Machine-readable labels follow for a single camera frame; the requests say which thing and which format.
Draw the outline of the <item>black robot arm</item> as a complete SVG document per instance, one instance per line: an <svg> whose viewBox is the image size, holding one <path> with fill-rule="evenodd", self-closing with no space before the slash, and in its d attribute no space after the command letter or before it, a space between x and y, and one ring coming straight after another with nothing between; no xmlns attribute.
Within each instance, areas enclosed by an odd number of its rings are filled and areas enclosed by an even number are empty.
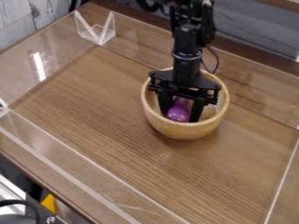
<svg viewBox="0 0 299 224"><path fill-rule="evenodd" d="M192 100L190 122L200 120L210 104L216 105L222 85L207 78L200 67L203 48L210 47L215 38L214 0L136 0L140 8L156 12L170 7L170 24L174 38L172 69L152 71L148 89L155 91L159 108L166 116L174 105L174 97Z"/></svg>

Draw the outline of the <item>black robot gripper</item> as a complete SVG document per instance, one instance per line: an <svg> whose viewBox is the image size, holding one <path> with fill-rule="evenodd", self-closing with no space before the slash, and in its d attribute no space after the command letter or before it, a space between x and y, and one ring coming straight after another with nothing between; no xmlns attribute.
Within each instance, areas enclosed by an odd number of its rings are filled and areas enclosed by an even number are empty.
<svg viewBox="0 0 299 224"><path fill-rule="evenodd" d="M218 104L222 85L202 74L202 52L184 54L172 52L172 68L150 73L150 89L158 95L162 114L166 115L174 104L174 97L195 100L190 122L196 123L206 104Z"/></svg>

